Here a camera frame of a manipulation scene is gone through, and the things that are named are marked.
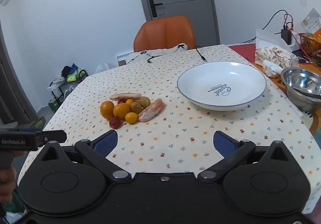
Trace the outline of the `person's left hand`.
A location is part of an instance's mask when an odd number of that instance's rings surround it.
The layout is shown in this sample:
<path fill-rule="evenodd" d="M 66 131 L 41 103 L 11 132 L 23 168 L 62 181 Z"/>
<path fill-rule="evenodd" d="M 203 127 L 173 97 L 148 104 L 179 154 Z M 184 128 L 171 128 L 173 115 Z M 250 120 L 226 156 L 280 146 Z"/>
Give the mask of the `person's left hand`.
<path fill-rule="evenodd" d="M 25 155 L 25 151 L 1 151 L 1 203 L 12 201 L 12 192 L 16 187 L 16 170 L 12 167 L 14 158 Z"/>

